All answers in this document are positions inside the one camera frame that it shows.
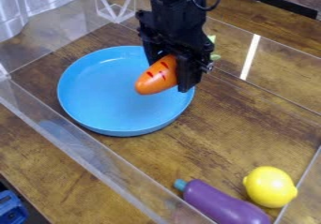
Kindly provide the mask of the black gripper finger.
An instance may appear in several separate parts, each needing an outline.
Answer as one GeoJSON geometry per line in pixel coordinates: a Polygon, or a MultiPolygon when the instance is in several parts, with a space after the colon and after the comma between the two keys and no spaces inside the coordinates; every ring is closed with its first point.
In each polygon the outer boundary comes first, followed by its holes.
{"type": "Polygon", "coordinates": [[[186,54],[177,56],[178,91],[186,93],[199,82],[202,70],[197,61],[186,54]]]}
{"type": "Polygon", "coordinates": [[[150,65],[153,65],[163,56],[163,46],[150,41],[143,42],[145,53],[150,65]]]}

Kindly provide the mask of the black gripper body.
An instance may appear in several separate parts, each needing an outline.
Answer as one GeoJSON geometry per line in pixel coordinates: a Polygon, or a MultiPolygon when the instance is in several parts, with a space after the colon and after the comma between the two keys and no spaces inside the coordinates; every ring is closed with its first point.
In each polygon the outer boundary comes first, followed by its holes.
{"type": "Polygon", "coordinates": [[[208,7],[206,0],[150,0],[151,11],[139,10],[139,37],[163,46],[163,52],[175,56],[186,54],[198,63],[201,70],[213,69],[214,44],[203,32],[208,7]]]}

